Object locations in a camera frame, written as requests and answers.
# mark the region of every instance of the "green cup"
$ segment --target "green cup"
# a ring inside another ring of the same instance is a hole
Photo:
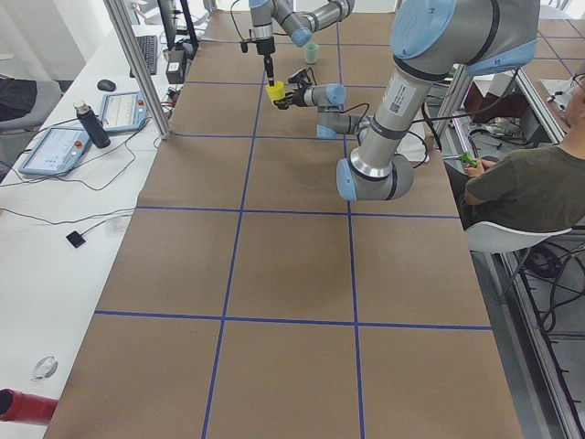
[[[317,43],[313,43],[313,41],[308,42],[304,45],[304,60],[307,64],[315,64],[319,58],[319,45]]]

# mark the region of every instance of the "red cylinder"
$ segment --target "red cylinder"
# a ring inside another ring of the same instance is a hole
[[[21,391],[0,391],[0,421],[48,425],[58,400],[30,395]]]

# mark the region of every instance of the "black bottle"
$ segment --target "black bottle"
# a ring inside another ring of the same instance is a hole
[[[91,107],[84,101],[75,102],[73,106],[77,112],[77,118],[80,120],[83,128],[85,128],[91,141],[98,148],[105,148],[108,146],[111,143],[110,137],[103,129],[103,126],[101,126],[100,120]]]

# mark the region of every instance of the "small black box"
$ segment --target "small black box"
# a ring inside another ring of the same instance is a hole
[[[166,65],[166,78],[169,84],[182,84],[185,82],[186,56],[180,48],[174,48],[168,52],[168,64]]]

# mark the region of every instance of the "yellow object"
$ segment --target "yellow object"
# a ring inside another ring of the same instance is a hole
[[[271,102],[284,99],[284,82],[281,80],[276,80],[274,85],[267,85],[265,89]]]

